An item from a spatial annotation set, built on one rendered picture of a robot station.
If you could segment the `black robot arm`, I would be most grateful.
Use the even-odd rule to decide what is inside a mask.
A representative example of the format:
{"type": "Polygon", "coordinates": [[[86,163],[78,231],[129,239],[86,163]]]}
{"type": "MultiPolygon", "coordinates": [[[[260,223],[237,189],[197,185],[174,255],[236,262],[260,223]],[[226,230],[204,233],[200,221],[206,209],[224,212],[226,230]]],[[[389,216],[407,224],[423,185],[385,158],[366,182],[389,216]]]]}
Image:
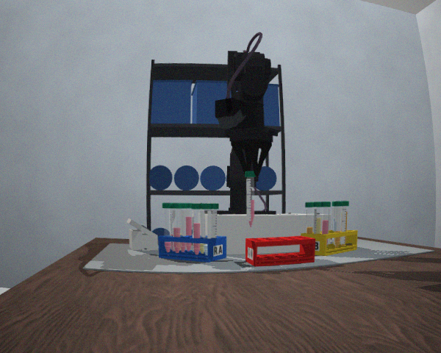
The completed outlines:
{"type": "MultiPolygon", "coordinates": [[[[228,51],[227,88],[234,73],[249,54],[237,52],[236,56],[235,52],[228,51]]],[[[254,52],[232,83],[231,104],[227,107],[225,99],[215,101],[215,117],[223,129],[264,126],[263,96],[268,88],[271,62],[264,54],[257,53],[260,52],[254,52]]],[[[217,214],[246,214],[246,179],[232,148],[226,180],[226,186],[228,181],[227,187],[230,188],[230,207],[229,210],[217,210],[217,214]]]]}

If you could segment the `blue tube rack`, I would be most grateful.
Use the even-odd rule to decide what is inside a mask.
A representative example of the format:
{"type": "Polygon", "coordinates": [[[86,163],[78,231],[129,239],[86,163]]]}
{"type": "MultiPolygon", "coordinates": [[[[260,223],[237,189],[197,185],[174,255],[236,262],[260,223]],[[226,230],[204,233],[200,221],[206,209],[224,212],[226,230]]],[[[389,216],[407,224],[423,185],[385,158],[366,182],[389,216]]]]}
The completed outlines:
{"type": "Polygon", "coordinates": [[[159,258],[167,258],[174,260],[189,260],[189,261],[198,261],[198,262],[212,262],[216,260],[220,260],[226,258],[226,236],[216,236],[216,238],[203,239],[203,238],[193,238],[191,236],[181,236],[181,237],[167,237],[167,236],[159,236],[159,258]],[[183,242],[183,243],[205,243],[207,244],[208,255],[195,254],[193,250],[185,252],[179,251],[179,253],[166,252],[165,250],[165,241],[172,242],[183,242]],[[175,255],[175,256],[174,256],[175,255]],[[208,258],[208,259],[207,259],[208,258]]]}

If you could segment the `red tube rack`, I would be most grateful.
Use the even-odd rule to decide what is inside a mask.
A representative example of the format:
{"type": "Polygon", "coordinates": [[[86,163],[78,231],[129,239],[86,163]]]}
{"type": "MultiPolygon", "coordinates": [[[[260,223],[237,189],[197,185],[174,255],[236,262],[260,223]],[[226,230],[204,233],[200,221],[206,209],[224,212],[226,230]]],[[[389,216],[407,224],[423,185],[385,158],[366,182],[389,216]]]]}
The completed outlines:
{"type": "Polygon", "coordinates": [[[253,266],[289,265],[315,261],[315,238],[304,236],[279,238],[246,238],[245,261],[253,266]],[[299,238],[296,238],[299,237],[299,238]],[[292,240],[290,239],[292,238],[292,240]],[[300,252],[283,254],[258,254],[257,247],[300,245],[300,252]],[[290,256],[292,255],[292,256],[290,256]],[[303,259],[303,260],[300,260],[303,259]],[[270,262],[272,261],[272,262],[270,262]]]}

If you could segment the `yellow rack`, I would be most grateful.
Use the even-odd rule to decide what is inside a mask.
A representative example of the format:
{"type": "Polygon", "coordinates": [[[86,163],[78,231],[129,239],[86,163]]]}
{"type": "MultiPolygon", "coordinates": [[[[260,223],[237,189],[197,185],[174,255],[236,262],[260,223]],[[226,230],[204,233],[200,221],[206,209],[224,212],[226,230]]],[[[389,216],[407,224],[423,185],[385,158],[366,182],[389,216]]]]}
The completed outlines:
{"type": "Polygon", "coordinates": [[[347,230],[347,232],[334,232],[333,230],[329,230],[329,233],[325,235],[322,235],[321,232],[320,234],[301,233],[301,236],[315,238],[315,255],[327,256],[356,250],[357,233],[358,230],[347,230]],[[345,246],[339,245],[339,247],[335,247],[335,245],[332,243],[328,244],[328,247],[326,247],[326,241],[328,238],[338,238],[343,236],[347,236],[345,246]]]}

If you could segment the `grey flat mat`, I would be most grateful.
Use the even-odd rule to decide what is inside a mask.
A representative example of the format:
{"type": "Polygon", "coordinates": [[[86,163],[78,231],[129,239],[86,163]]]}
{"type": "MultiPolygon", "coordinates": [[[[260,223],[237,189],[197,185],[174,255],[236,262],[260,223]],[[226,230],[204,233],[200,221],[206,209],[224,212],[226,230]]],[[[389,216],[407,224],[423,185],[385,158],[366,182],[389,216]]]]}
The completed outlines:
{"type": "Polygon", "coordinates": [[[245,254],[226,255],[226,258],[208,263],[159,258],[159,246],[158,250],[142,251],[132,250],[129,244],[110,243],[82,269],[158,274],[243,273],[360,263],[429,252],[435,251],[357,239],[357,250],[327,256],[315,255],[313,263],[255,267],[245,261],[245,254]]]}

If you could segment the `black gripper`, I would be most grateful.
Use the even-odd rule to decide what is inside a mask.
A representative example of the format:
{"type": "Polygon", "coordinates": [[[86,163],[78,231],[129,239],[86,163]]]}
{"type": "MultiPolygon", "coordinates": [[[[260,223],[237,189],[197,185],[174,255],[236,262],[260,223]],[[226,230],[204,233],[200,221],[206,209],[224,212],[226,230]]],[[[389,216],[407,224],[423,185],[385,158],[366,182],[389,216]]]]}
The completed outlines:
{"type": "Polygon", "coordinates": [[[252,163],[255,176],[259,176],[262,164],[272,146],[273,136],[278,136],[278,130],[266,126],[227,129],[225,130],[225,136],[229,137],[244,174],[251,170],[252,163]],[[242,149],[245,150],[246,164],[242,149]],[[261,153],[258,159],[259,149],[261,149],[261,153]]]}

